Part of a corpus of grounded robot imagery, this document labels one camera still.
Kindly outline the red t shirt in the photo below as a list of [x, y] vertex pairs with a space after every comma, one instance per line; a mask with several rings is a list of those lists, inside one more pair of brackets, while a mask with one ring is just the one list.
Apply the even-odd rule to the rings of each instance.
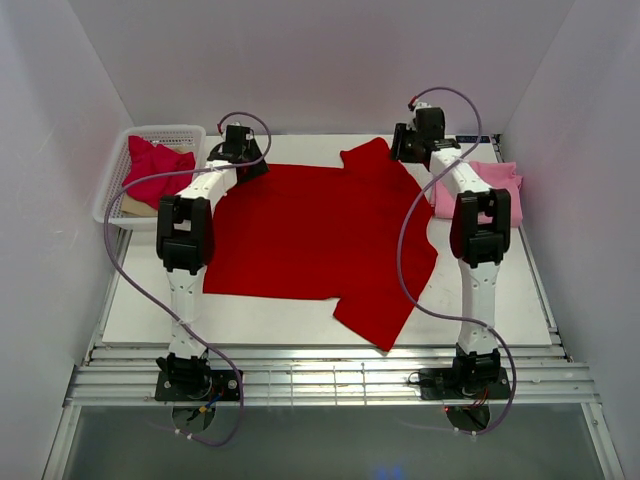
[[335, 298], [334, 318], [388, 351], [436, 266], [433, 209], [384, 139], [340, 159], [339, 168], [272, 165], [232, 188], [213, 214], [203, 291]]

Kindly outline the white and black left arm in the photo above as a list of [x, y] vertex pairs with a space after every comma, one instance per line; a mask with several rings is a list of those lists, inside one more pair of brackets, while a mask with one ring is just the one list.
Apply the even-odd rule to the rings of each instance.
[[170, 309], [177, 315], [168, 354], [157, 360], [180, 399], [199, 400], [214, 388], [207, 347], [189, 331], [201, 317], [204, 277], [214, 254], [213, 213], [235, 186], [269, 171], [251, 128], [230, 124], [207, 160], [207, 171], [159, 203], [156, 253], [165, 268]]

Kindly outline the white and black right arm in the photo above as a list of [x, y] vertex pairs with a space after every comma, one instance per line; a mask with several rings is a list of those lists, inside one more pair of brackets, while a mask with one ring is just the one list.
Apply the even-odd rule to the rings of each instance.
[[461, 160], [457, 141], [445, 137], [439, 107], [412, 101], [413, 118], [395, 126], [392, 159], [421, 163], [454, 200], [449, 244], [462, 281], [462, 317], [452, 365], [426, 368], [414, 381], [424, 399], [509, 396], [495, 325], [495, 287], [510, 246], [511, 196], [482, 180]]

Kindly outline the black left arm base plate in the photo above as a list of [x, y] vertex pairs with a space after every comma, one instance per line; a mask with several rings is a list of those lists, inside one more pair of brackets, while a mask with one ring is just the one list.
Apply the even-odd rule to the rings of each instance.
[[158, 374], [153, 398], [160, 402], [238, 401], [239, 383], [231, 370], [210, 370], [208, 373], [170, 376]]

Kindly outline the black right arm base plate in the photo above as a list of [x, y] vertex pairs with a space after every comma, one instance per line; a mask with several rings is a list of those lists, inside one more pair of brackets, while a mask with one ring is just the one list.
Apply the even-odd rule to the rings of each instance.
[[505, 368], [493, 378], [466, 378], [452, 368], [424, 368], [418, 371], [417, 385], [423, 400], [506, 400], [511, 386]]

